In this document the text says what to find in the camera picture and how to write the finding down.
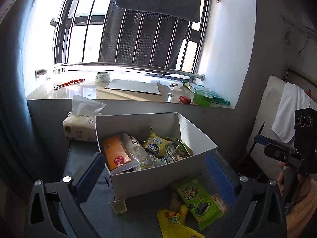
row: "person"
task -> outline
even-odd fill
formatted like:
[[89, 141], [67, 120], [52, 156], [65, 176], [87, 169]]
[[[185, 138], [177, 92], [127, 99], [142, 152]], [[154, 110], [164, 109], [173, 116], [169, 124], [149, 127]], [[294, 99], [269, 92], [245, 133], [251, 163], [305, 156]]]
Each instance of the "person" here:
[[[278, 166], [283, 168], [285, 164], [279, 162]], [[283, 195], [285, 190], [283, 179], [284, 175], [283, 171], [281, 171], [277, 179], [281, 195]], [[310, 176], [303, 176], [301, 174], [297, 175], [297, 179], [301, 188], [294, 206], [290, 213], [286, 215], [287, 238], [316, 237], [311, 230], [306, 229], [312, 227], [316, 232], [316, 225], [314, 223], [311, 225], [310, 222], [316, 221], [315, 223], [317, 224], [317, 182]]]

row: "hand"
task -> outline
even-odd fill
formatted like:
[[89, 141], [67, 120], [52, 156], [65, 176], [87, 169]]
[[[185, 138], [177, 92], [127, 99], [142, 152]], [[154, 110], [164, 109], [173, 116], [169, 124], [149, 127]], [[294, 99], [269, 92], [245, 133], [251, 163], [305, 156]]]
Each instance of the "hand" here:
[[[282, 162], [279, 162], [278, 166], [282, 169], [285, 166], [285, 164]], [[305, 179], [306, 179], [305, 176], [303, 176], [301, 174], [297, 174], [297, 180], [298, 180], [299, 184], [301, 184], [303, 181], [305, 181]], [[283, 195], [283, 192], [285, 190], [285, 187], [283, 185], [283, 180], [284, 180], [284, 173], [283, 173], [283, 171], [281, 171], [279, 177], [276, 180], [278, 183], [278, 187], [280, 189], [281, 195]]]

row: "metal railing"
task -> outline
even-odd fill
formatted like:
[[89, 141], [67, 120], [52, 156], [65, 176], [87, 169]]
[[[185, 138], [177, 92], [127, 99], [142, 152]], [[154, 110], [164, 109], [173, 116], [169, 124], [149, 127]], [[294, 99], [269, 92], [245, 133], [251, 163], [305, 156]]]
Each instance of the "metal railing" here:
[[[60, 31], [60, 28], [63, 28], [65, 31], [64, 36], [66, 36], [66, 32], [67, 32], [67, 14], [69, 12], [70, 9], [70, 5], [72, 0], [64, 0], [59, 17], [57, 22], [59, 23], [57, 25], [56, 28], [56, 33], [55, 33], [55, 39], [54, 39], [54, 55], [53, 55], [53, 64], [58, 64], [56, 65], [53, 69], [54, 70], [59, 70], [59, 69], [75, 69], [75, 66], [116, 66], [116, 67], [121, 67], [121, 68], [128, 68], [128, 69], [134, 69], [134, 70], [140, 70], [140, 71], [147, 71], [147, 72], [152, 72], [152, 73], [159, 73], [164, 75], [164, 74], [177, 74], [177, 75], [181, 75], [181, 76], [186, 76], [186, 77], [190, 77], [190, 81], [193, 81], [195, 78], [198, 78], [200, 80], [204, 80], [205, 76], [203, 74], [197, 74], [198, 71], [198, 62], [200, 59], [200, 55], [201, 55], [201, 50], [202, 50], [202, 43], [204, 41], [205, 38], [205, 32], [206, 32], [206, 27], [207, 27], [207, 22], [208, 22], [208, 17], [209, 17], [209, 12], [210, 12], [210, 5], [211, 5], [211, 1], [210, 0], [205, 0], [205, 5], [204, 5], [204, 13], [202, 15], [202, 23], [201, 23], [201, 27], [200, 27], [200, 31], [201, 31], [201, 35], [199, 37], [199, 42], [197, 41], [197, 48], [196, 48], [196, 53], [195, 53], [195, 57], [194, 57], [194, 61], [192, 64], [192, 69], [191, 72], [185, 72], [182, 71], [183, 69], [183, 65], [185, 62], [185, 56], [186, 56], [186, 52], [187, 52], [187, 48], [188, 48], [188, 44], [190, 39], [192, 39], [191, 35], [193, 34], [193, 32], [197, 32], [195, 30], [192, 30], [192, 25], [193, 22], [189, 23], [189, 27], [188, 27], [188, 34], [187, 36], [185, 36], [186, 38], [186, 42], [185, 42], [185, 46], [184, 46], [184, 51], [182, 54], [182, 58], [181, 58], [181, 63], [180, 63], [180, 70], [175, 70], [175, 69], [168, 69], [168, 63], [169, 63], [169, 57], [170, 57], [170, 53], [171, 53], [171, 49], [172, 49], [172, 45], [173, 45], [173, 41], [174, 41], [174, 34], [176, 31], [176, 27], [177, 27], [177, 22], [178, 19], [175, 21], [175, 26], [174, 26], [174, 30], [173, 30], [173, 34], [171, 37], [171, 44], [169, 47], [169, 51], [168, 51], [168, 55], [167, 55], [167, 59], [166, 59], [166, 64], [165, 64], [165, 68], [161, 68], [161, 67], [155, 67], [152, 66], [152, 62], [153, 62], [153, 54], [156, 48], [156, 42], [157, 42], [157, 35], [159, 32], [159, 28], [160, 28], [160, 21], [161, 21], [161, 17], [158, 21], [158, 27], [157, 27], [157, 33], [155, 34], [155, 39], [153, 42], [153, 48], [152, 48], [152, 53], [151, 53], [151, 59], [150, 59], [150, 63], [149, 65], [138, 65], [138, 64], [134, 64], [135, 62], [135, 54], [136, 54], [136, 50], [137, 50], [137, 46], [138, 46], [138, 37], [139, 37], [139, 32], [141, 30], [142, 27], [142, 20], [140, 22], [140, 27], [139, 27], [139, 32], [138, 32], [138, 37], [136, 40], [136, 45], [135, 45], [135, 49], [134, 49], [134, 58], [133, 58], [133, 63], [132, 64], [123, 64], [123, 63], [117, 63], [117, 53], [118, 53], [118, 48], [120, 46], [120, 36], [121, 36], [121, 32], [120, 31], [120, 35], [118, 37], [118, 47], [117, 47], [117, 52], [116, 52], [116, 57], [115, 57], [115, 63], [104, 63], [104, 62], [88, 62], [88, 63], [84, 63], [84, 53], [85, 53], [85, 46], [86, 46], [86, 40], [87, 40], [87, 34], [88, 34], [88, 27], [91, 23], [91, 19], [92, 19], [92, 11], [93, 11], [93, 7], [95, 4], [95, 0], [93, 0], [92, 5], [91, 5], [91, 9], [89, 12], [89, 16], [87, 19], [87, 23], [86, 23], [86, 31], [85, 31], [85, 37], [84, 37], [84, 44], [83, 44], [83, 51], [82, 51], [82, 57], [81, 57], [81, 62], [80, 63], [74, 63], [74, 64], [69, 64], [68, 60], [69, 60], [69, 47], [70, 47], [70, 41], [71, 41], [71, 35], [72, 35], [72, 29], [74, 27], [75, 24], [75, 18], [76, 18], [76, 11], [77, 11], [77, 7], [79, 4], [79, 1], [77, 1], [76, 6], [75, 6], [75, 11], [74, 11], [74, 15], [72, 16], [71, 19], [71, 24], [68, 27], [68, 32], [69, 32], [69, 37], [64, 37], [64, 40], [61, 40], [62, 38], [62, 31]], [[62, 41], [68, 42], [66, 43], [66, 47], [65, 43], [64, 46], [62, 45]]]

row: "white towel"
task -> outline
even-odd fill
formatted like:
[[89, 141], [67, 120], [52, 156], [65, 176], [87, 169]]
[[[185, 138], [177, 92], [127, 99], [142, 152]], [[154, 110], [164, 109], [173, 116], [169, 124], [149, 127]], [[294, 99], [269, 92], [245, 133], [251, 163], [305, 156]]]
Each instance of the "white towel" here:
[[286, 83], [272, 130], [282, 142], [288, 143], [295, 135], [295, 111], [310, 106], [310, 97], [298, 86]]

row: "orange snack package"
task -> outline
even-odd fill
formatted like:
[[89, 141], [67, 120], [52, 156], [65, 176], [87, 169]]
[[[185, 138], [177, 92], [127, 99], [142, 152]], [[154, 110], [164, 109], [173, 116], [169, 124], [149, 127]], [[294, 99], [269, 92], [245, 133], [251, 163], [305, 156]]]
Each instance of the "orange snack package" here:
[[120, 136], [114, 136], [105, 140], [103, 142], [103, 149], [110, 171], [131, 161]]

